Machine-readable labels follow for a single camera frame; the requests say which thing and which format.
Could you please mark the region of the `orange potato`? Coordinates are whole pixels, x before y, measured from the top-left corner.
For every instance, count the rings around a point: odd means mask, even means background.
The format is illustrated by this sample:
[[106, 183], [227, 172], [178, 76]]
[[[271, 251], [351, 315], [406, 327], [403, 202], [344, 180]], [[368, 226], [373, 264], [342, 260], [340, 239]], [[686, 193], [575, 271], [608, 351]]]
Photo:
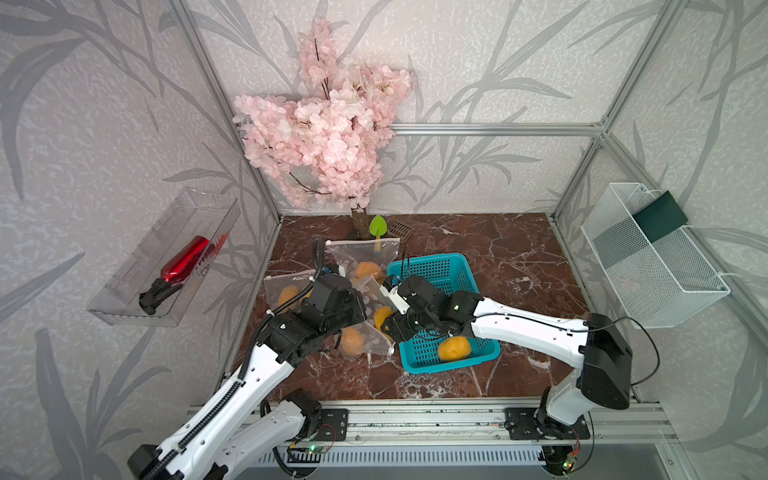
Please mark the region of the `orange potato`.
[[365, 347], [365, 338], [359, 329], [348, 327], [342, 330], [340, 348], [343, 353], [350, 357], [361, 355]]

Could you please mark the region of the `clear zipper bag with dots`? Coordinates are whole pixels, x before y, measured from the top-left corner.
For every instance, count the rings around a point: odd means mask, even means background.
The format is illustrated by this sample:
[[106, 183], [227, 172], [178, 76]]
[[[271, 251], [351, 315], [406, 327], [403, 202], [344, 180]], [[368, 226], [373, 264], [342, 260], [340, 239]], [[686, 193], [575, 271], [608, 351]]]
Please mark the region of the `clear zipper bag with dots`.
[[310, 284], [313, 270], [284, 275], [268, 275], [264, 279], [267, 311], [274, 312]]

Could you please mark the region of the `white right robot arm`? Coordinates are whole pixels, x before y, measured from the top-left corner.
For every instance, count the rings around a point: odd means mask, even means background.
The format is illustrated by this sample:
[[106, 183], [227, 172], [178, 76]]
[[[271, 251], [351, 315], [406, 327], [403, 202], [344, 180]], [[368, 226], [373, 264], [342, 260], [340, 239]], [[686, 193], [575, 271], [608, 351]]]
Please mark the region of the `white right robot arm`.
[[630, 405], [633, 352], [617, 328], [624, 319], [592, 314], [564, 319], [503, 305], [471, 291], [442, 292], [413, 275], [388, 277], [380, 287], [394, 309], [382, 332], [406, 342], [422, 331], [497, 340], [531, 349], [572, 368], [548, 388], [537, 423], [570, 427], [596, 407], [625, 410]]

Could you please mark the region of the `large brown potato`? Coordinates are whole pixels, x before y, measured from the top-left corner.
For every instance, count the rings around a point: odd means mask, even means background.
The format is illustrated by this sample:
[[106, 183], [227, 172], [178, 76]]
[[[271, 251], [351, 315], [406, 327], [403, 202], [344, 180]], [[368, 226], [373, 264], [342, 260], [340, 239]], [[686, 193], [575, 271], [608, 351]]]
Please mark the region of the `large brown potato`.
[[472, 345], [464, 336], [449, 337], [440, 343], [437, 354], [441, 362], [463, 360], [472, 354]]

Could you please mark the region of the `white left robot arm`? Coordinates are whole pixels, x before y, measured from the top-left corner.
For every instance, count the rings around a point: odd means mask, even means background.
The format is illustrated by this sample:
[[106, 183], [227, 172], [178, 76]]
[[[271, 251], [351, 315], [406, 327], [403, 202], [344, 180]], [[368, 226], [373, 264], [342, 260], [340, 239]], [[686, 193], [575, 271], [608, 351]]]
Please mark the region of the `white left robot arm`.
[[352, 283], [337, 273], [317, 273], [267, 314], [241, 366], [191, 420], [160, 445], [142, 445], [129, 457], [131, 473], [136, 479], [233, 475], [225, 449], [247, 417], [327, 338], [364, 320], [362, 295]]

